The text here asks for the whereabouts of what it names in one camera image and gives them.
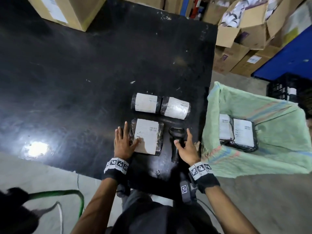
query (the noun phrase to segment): forearm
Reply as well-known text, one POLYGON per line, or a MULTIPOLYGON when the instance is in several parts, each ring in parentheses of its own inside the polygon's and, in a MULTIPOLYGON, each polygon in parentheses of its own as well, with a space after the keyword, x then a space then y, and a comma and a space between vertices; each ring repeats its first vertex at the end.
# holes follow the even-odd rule
POLYGON ((206 188, 205 193, 225 234, 259 234, 220 186, 206 188))
POLYGON ((116 180, 104 179, 73 228, 72 234, 103 233, 107 228, 116 190, 116 180))

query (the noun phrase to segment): hand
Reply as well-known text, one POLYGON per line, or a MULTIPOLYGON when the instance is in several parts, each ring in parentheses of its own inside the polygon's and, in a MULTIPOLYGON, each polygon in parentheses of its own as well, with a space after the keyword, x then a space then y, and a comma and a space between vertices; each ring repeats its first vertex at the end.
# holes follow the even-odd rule
POLYGON ((129 145, 128 123, 125 122, 123 133, 120 126, 118 129, 115 129, 114 157, 119 157, 123 160, 129 159, 139 143, 140 140, 136 139, 131 146, 129 145))
POLYGON ((182 148, 178 140, 174 141, 175 146, 177 147, 180 157, 183 161, 185 161, 188 165, 193 166, 195 163, 200 162, 200 157, 198 156, 195 145, 193 144, 193 136, 187 128, 188 139, 185 142, 185 148, 182 148))

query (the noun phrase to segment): person's left hand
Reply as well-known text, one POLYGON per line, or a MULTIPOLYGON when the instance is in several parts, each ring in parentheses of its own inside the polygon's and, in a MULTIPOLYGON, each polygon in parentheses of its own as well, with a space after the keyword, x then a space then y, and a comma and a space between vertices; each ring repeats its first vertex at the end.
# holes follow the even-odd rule
POLYGON ((133 144, 129 145, 129 131, 128 131, 128 123, 124 123, 124 132, 120 126, 118 129, 115 129, 115 140, 114 140, 114 157, 121 158, 123 160, 127 160, 131 157, 135 148, 140 143, 139 139, 133 141, 133 144))

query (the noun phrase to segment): red object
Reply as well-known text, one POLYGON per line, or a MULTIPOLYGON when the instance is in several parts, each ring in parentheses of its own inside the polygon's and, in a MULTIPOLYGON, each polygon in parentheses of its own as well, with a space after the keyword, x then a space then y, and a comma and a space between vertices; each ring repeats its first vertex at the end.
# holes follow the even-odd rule
POLYGON ((200 3, 201 3, 201 0, 195 0, 194 1, 194 8, 193 8, 192 14, 190 16, 191 19, 194 19, 197 16, 197 12, 198 12, 200 3))

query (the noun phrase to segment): barcode scanner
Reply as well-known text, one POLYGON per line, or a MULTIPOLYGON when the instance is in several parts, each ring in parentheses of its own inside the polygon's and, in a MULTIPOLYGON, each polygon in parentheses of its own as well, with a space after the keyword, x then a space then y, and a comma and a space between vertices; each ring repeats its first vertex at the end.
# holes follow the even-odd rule
POLYGON ((181 145, 183 145, 184 137, 185 137, 185 129, 179 127, 170 127, 169 134, 172 136, 172 162, 179 161, 179 151, 177 147, 174 145, 174 141, 177 139, 181 145))

